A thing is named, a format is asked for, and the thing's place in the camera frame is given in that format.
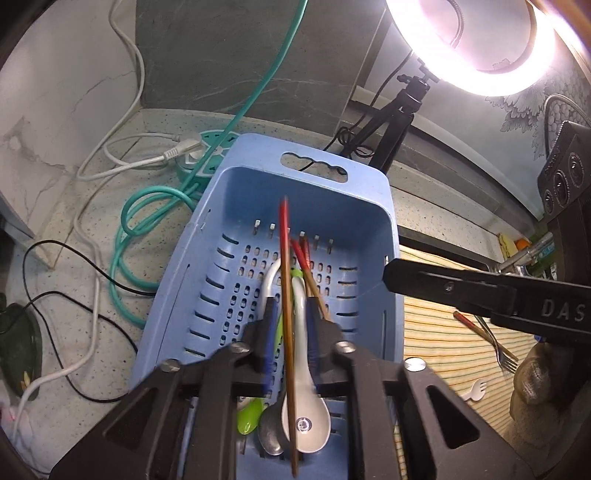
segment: grape illustration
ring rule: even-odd
[[[522,92],[506,97],[486,97],[492,106],[507,112],[501,125],[501,132],[520,129],[523,133],[533,130],[531,146],[534,149],[533,160],[545,160],[544,148],[544,101],[552,93],[561,93],[573,100],[588,115],[591,115],[591,86],[583,72],[566,48],[560,52],[566,65],[560,69],[550,68],[548,72],[531,87]],[[504,60],[494,68],[509,64]],[[584,125],[584,120],[570,105],[556,101],[551,105],[548,117],[548,140],[550,148],[565,120]]]

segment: basket handle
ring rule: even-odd
[[[281,163],[281,157],[284,154],[294,154],[298,157],[309,158],[315,162],[326,163],[331,167],[340,167],[347,172],[347,181],[341,183],[306,171],[286,167]],[[242,134],[234,142],[218,172],[237,166],[256,168],[319,185],[330,190],[338,190],[370,202],[389,206],[388,209],[394,211],[390,185],[384,174],[362,163],[316,148],[267,137],[266,135]]]

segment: camera lens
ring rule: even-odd
[[[554,174],[554,192],[560,206],[565,206],[569,202],[569,185],[566,176],[562,171]]]
[[[546,190],[544,193],[544,210],[548,215],[551,215],[554,211],[554,197],[549,190]]]
[[[575,187],[580,187],[583,184],[583,162],[576,153],[571,153],[569,157],[569,172],[570,178],[573,180]]]

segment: round logo on spoon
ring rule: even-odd
[[[295,427],[297,428],[298,432],[306,433],[312,428],[312,422],[306,417],[300,417],[295,421]]]

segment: dark green object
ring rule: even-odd
[[[21,397],[26,388],[26,377],[32,382],[41,375],[42,355],[37,319],[22,305],[6,306],[6,296],[0,293],[0,369],[17,396]],[[38,392],[34,391],[29,400],[37,398]]]

